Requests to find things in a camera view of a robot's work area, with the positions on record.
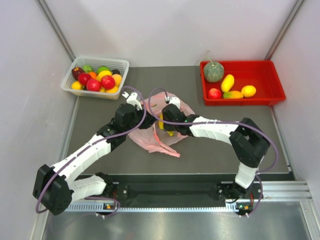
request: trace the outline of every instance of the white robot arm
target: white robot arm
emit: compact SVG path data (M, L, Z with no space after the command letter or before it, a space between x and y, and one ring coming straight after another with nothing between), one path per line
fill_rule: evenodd
M41 200L41 203L54 215L62 213L74 201L92 195L101 195L111 183L111 180L103 173L97 173L85 179L76 179L95 161L113 151L126 140L125 135L107 140L104 139L105 137L124 133L141 121L144 106L140 104L137 93L133 92L130 95L124 93L123 95L127 99L126 103L120 105L111 122L103 126L84 146L51 167L44 165L39 168L33 189L33 196L36 199L39 198L49 179L65 167L72 158L75 158L53 180ZM210 138L232 145L240 160L238 173L234 180L236 195L243 194L252 185L259 164L269 148L268 142L263 137L248 131L248 129L243 129L237 124L215 124L218 120L194 114L185 116L180 111L180 100L177 97L170 99L168 105L162 110L162 115L165 121L190 123L184 126L164 124L165 131L177 131L182 135ZM155 121L156 119L147 112L147 116L139 128L147 129ZM248 118L243 121L258 128Z

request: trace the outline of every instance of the gray table surface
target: gray table surface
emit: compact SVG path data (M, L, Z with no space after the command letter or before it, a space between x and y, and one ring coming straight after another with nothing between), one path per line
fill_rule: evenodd
M125 85L138 89L148 98L157 87L165 88L187 103L193 111L205 118L241 121L251 118L279 149L279 162L271 173L288 173L287 163L268 106L205 106L200 68L198 66L133 67ZM107 124L125 99L106 100L80 97L71 135L68 154L86 143L95 132ZM187 137L172 145L180 158L164 153L149 153L129 137L110 154L92 164L84 173L95 174L231 174L239 167L238 158L226 143L207 138ZM266 154L260 169L268 167L275 158L272 148Z
M299 202L262 202L248 219L233 212L120 212L105 220L83 214L50 217L42 239L311 240Z

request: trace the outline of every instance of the plastic bag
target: plastic bag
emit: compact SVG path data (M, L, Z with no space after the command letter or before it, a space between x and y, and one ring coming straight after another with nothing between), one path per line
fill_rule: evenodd
M176 95L169 93L170 98L176 97ZM146 109L149 112L148 99L145 100ZM162 109L167 105L165 102L165 93L161 92L151 97L152 111L159 117ZM180 101L180 110L184 112L186 116L194 114L195 112L183 101ZM129 137L140 147L149 151L149 153L160 152L179 158L180 153L169 147L172 144L179 142L187 136L182 136L178 132L174 132L173 136L170 136L167 131L159 128L159 122L156 121L152 127L148 129L136 129L128 134Z

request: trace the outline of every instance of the red apple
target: red apple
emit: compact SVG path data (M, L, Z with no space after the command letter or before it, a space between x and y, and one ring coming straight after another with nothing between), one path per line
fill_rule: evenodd
M101 83L97 79L91 78L86 83L86 89L88 91L99 92L100 88L101 88Z
M116 81L112 76L106 75L101 78L101 85L105 89L112 89L116 85Z
M92 76L89 73L83 72L83 73L80 73L79 76L78 76L78 81L84 86L87 85L87 82L90 79L92 79Z
M220 99L220 98L222 98L222 93L221 93L221 91L219 89L211 88L209 90L208 97L210 99Z
M81 67L78 67L78 66L71 70L71 74L76 81L78 80L79 74L84 73L84 72L85 71Z

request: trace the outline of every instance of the white wall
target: white wall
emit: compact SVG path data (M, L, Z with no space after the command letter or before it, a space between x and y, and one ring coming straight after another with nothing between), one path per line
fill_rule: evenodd
M262 60L296 0L47 0L76 56L131 66Z
M320 1L307 0L272 58L286 101L275 110L299 179L320 212Z
M34 0L1 4L0 239L23 240L35 220L37 170L58 161L74 97L71 62Z

